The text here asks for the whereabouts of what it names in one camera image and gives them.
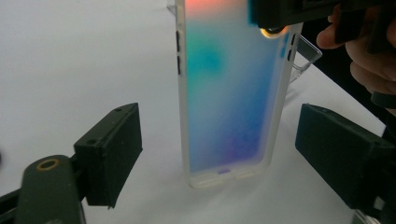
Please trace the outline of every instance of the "white surface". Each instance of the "white surface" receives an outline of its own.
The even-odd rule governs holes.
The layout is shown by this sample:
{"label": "white surface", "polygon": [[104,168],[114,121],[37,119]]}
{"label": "white surface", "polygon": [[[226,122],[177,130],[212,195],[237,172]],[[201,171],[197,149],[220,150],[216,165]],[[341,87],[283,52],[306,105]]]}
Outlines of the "white surface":
{"label": "white surface", "polygon": [[111,109],[138,102],[144,151],[116,209],[88,223],[345,223],[352,211],[294,148],[302,103],[381,133],[383,124],[311,67],[289,89],[268,172],[210,189],[183,179],[174,17],[166,0],[5,1],[0,7],[0,195]]}

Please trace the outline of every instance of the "phone holder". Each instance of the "phone holder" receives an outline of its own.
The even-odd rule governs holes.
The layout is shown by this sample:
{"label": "phone holder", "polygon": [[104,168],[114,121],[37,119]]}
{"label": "phone holder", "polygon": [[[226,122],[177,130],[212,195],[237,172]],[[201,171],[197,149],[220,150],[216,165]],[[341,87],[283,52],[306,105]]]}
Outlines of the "phone holder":
{"label": "phone holder", "polygon": [[[166,8],[176,16],[176,5],[175,0],[168,0]],[[309,40],[300,35],[300,41],[298,42],[297,51],[305,58],[302,62],[294,62],[293,68],[290,74],[290,83],[299,78],[308,68],[319,59],[323,54],[315,45]]]}

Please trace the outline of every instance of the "clear phone case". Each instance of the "clear phone case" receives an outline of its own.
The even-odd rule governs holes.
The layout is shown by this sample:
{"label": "clear phone case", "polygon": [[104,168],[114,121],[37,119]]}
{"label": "clear phone case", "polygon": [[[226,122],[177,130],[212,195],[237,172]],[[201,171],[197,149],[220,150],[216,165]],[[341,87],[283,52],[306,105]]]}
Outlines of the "clear phone case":
{"label": "clear phone case", "polygon": [[180,124],[195,188],[270,163],[301,24],[261,30],[248,0],[177,0]]}

